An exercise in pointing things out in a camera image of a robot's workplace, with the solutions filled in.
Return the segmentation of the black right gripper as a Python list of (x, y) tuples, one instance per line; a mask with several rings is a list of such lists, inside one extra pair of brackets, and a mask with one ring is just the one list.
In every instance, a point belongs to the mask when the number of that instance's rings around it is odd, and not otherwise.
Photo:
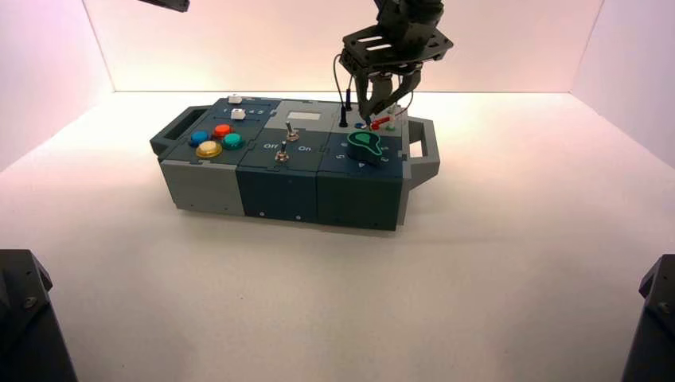
[[(381, 113), (413, 92), (421, 81), (420, 66), (441, 60), (454, 43), (429, 25), (409, 24), (397, 35), (382, 25), (371, 25), (343, 38), (340, 64), (354, 77), (358, 110), (363, 120)], [(392, 76), (402, 76), (392, 89)]]

